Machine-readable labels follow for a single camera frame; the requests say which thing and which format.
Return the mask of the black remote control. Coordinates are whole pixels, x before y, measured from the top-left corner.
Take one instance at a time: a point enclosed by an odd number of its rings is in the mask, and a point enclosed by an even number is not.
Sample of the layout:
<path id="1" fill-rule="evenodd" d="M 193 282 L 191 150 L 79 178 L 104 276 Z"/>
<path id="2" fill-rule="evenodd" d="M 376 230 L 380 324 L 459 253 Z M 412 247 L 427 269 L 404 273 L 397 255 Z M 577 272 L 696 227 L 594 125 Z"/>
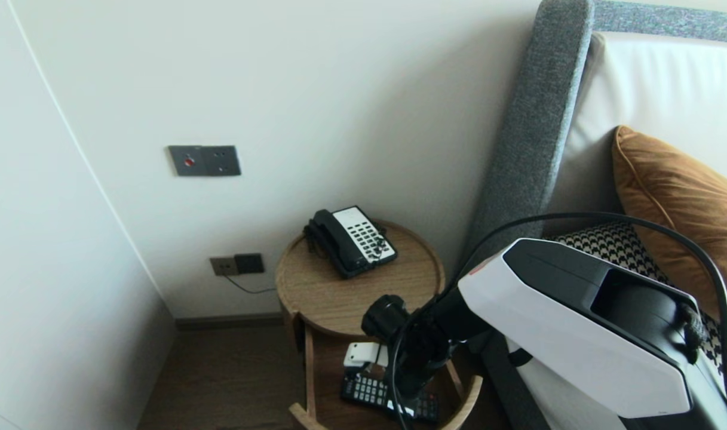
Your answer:
<path id="1" fill-rule="evenodd" d="M 394 412 L 394 404 L 390 399 L 388 385 L 382 379 L 375 379 L 363 374 L 346 374 L 342 378 L 339 397 L 346 401 L 388 413 Z M 422 391 L 418 397 L 407 404 L 407 416 L 415 421 L 437 423 L 440 418 L 440 406 L 436 394 Z"/>

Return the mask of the white bed sheet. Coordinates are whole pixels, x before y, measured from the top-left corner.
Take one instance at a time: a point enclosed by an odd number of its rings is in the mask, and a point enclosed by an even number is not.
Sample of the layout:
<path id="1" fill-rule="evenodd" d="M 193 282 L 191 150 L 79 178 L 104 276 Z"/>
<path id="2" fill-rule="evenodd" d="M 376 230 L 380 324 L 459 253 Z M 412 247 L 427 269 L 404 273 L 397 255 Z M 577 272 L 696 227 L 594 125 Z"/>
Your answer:
<path id="1" fill-rule="evenodd" d="M 570 409 L 566 405 L 565 381 L 557 373 L 528 358 L 518 367 L 520 376 L 551 430 L 571 430 L 568 424 Z"/>

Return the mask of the black and white telephone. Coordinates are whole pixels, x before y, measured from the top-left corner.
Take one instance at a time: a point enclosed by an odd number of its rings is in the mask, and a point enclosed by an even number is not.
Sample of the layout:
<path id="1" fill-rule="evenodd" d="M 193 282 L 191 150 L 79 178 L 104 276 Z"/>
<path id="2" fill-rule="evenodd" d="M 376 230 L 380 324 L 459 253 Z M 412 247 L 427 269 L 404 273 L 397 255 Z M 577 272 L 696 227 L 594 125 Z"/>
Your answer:
<path id="1" fill-rule="evenodd" d="M 351 236 L 369 262 L 367 266 L 346 271 L 339 259 L 337 259 L 334 248 L 327 241 L 325 233 L 314 223 L 314 217 L 308 220 L 303 232 L 306 240 L 308 240 L 309 247 L 318 247 L 321 254 L 327 257 L 342 278 L 345 280 L 354 278 L 398 259 L 398 250 L 394 248 L 394 245 L 386 236 L 386 229 L 375 223 L 360 207 L 352 206 L 330 212 L 333 213 L 342 226 L 349 229 Z"/>

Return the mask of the black telephone handset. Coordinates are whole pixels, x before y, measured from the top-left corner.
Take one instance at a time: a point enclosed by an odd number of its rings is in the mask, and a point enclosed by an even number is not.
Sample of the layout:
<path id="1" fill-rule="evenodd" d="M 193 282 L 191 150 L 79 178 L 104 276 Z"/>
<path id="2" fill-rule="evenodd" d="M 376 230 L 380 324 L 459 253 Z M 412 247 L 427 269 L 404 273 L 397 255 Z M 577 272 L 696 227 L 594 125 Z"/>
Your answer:
<path id="1" fill-rule="evenodd" d="M 349 229 L 342 226 L 333 213 L 319 210 L 315 213 L 313 221 L 325 233 L 327 241 L 334 248 L 337 259 L 346 271 L 361 269 L 369 264 Z"/>

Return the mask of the brown skirting board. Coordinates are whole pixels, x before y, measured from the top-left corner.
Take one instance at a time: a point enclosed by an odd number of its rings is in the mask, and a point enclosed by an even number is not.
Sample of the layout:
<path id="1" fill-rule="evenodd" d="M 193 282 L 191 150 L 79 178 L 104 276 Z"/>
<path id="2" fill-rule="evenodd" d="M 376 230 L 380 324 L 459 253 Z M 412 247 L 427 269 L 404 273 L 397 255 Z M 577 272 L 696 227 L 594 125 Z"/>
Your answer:
<path id="1" fill-rule="evenodd" d="M 284 320 L 279 313 L 254 315 L 227 315 L 202 318 L 179 318 L 175 327 L 180 331 L 233 330 L 240 328 L 281 327 Z"/>

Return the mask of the dark grey power socket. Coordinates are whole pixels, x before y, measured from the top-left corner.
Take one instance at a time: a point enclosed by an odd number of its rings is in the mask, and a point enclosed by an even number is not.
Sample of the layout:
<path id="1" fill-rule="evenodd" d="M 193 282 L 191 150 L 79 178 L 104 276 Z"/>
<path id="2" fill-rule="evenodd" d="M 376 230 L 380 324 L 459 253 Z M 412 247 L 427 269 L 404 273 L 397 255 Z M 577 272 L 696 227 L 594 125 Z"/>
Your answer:
<path id="1" fill-rule="evenodd" d="M 238 275 L 265 273 L 262 253 L 241 253 L 233 256 Z"/>

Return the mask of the black white houndstooth pillow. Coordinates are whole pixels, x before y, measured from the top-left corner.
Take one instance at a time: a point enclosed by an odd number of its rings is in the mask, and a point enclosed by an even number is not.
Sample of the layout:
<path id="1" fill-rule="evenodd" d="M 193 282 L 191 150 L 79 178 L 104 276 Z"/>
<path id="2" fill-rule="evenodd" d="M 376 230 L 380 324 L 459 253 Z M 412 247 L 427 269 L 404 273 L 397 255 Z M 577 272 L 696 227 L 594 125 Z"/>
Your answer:
<path id="1" fill-rule="evenodd" d="M 545 239 L 564 243 L 663 284 L 673 285 L 652 260 L 630 224 L 609 222 L 560 236 L 546 236 Z M 716 366 L 719 378 L 723 380 L 725 367 L 722 359 L 719 319 L 707 315 L 704 311 L 701 313 L 701 318 L 707 330 L 707 340 L 702 344 L 702 352 Z"/>

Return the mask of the brown velvet pillow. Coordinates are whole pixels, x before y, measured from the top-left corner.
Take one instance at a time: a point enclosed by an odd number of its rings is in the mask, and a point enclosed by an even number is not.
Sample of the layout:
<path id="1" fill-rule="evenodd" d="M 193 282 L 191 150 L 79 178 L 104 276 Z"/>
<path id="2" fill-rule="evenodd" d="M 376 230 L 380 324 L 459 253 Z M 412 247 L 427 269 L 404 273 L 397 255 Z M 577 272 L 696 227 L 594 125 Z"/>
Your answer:
<path id="1" fill-rule="evenodd" d="M 680 232 L 715 262 L 727 288 L 727 178 L 660 139 L 617 126 L 613 180 L 623 212 Z"/>

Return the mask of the white padded headboard cushion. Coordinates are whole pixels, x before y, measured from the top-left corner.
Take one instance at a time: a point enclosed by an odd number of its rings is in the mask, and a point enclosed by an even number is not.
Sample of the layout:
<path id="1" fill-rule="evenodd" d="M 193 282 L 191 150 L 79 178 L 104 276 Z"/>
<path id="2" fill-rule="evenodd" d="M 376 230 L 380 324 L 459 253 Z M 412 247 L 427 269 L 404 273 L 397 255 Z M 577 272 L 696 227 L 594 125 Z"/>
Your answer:
<path id="1" fill-rule="evenodd" d="M 727 178 L 727 42 L 594 33 L 547 212 L 620 212 L 611 155 L 620 125 Z"/>

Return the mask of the wall power outlet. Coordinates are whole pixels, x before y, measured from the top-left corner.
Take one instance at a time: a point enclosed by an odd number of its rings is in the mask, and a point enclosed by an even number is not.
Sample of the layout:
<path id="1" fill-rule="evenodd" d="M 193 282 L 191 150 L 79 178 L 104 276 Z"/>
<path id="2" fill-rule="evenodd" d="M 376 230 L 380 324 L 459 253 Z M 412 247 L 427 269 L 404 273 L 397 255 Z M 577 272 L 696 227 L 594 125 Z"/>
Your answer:
<path id="1" fill-rule="evenodd" d="M 212 270 L 215 276 L 236 276 L 240 274 L 238 271 L 237 261 L 233 256 L 229 257 L 210 257 Z"/>

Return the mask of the grey wall outlet plate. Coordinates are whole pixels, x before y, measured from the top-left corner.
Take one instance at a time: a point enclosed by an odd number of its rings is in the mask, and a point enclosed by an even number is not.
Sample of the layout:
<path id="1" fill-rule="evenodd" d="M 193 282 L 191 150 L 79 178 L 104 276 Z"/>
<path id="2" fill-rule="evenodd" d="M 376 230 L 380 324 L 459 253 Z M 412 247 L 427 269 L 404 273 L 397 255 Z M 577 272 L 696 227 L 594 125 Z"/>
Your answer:
<path id="1" fill-rule="evenodd" d="M 208 175 L 241 175 L 240 160 L 238 160 L 235 145 L 207 145 L 203 146 L 200 152 L 205 161 Z"/>

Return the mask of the grey switch plate red button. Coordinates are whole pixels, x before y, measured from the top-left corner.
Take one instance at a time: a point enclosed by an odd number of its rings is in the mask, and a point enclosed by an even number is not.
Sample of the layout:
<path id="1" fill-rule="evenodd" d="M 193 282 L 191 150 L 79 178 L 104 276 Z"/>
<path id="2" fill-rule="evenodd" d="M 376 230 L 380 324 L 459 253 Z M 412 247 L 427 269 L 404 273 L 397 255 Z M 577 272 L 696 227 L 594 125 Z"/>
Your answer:
<path id="1" fill-rule="evenodd" d="M 207 164 L 199 145 L 169 145 L 167 147 L 175 172 L 180 177 L 205 177 Z"/>

